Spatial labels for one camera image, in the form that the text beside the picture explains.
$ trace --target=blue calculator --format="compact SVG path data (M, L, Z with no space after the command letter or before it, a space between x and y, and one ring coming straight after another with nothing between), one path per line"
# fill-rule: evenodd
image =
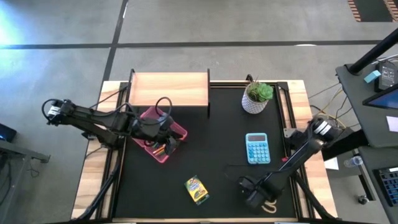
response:
M246 134L246 154L250 164L268 164L271 162L266 133Z

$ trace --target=concrete floor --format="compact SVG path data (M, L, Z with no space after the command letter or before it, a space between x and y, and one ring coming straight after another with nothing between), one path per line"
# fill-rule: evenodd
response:
M0 0L1 44L111 43L122 0ZM277 40L374 40L395 23L358 23L345 0L130 0L120 43ZM308 95L334 83L335 67L357 60L372 45L315 47L207 47L117 49L110 80L140 72L211 69L211 79L302 79ZM397 52L394 47L387 54ZM87 141L72 127L45 125L48 98L89 106L98 99L109 49L0 50L0 123L18 130L16 144L52 155L34 164L40 176L24 180L10 223L60 222L70 218ZM310 103L323 107L334 90ZM340 107L341 94L329 107ZM342 111L349 108L349 103ZM356 124L350 112L342 117ZM339 217L385 223L378 202L358 205L357 177L330 179Z

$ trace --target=black tabletop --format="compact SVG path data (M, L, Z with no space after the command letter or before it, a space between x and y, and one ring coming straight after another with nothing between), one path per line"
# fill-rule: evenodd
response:
M270 100L260 114L242 109L243 89L211 89L211 115L206 109L177 108L173 119L188 131L181 145L160 164L134 141L128 142L117 196L117 218L295 218L292 190L287 183L277 200L277 212L251 213L243 203L236 180L242 175L259 177L276 169L285 156L277 102ZM250 167L245 149L247 133L267 133L271 163ZM196 205L184 182L197 175L210 198Z
M398 117L398 110L362 105L363 100L376 94L373 83L367 84L363 80L374 70L375 65L369 65L360 76L354 76L342 66L336 72L369 144L372 147L395 147L398 146L398 133L389 131L386 116Z
M391 223L398 223L398 207L390 207L388 205L381 187L377 182L376 176L373 173L376 169L398 167L398 148L375 149L372 147L359 147L358 150L388 219Z

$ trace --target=green succulent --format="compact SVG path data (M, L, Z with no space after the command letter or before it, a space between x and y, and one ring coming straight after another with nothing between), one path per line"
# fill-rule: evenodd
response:
M262 103L272 99L274 89L265 83L252 82L248 87L248 96L252 101Z

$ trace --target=white pot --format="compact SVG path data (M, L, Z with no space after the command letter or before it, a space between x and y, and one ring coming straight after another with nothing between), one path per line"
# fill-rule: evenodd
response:
M243 109L251 114L258 114L267 106L268 100L259 103L252 101L248 96L248 88L249 85L244 89L243 97L242 97L242 107Z

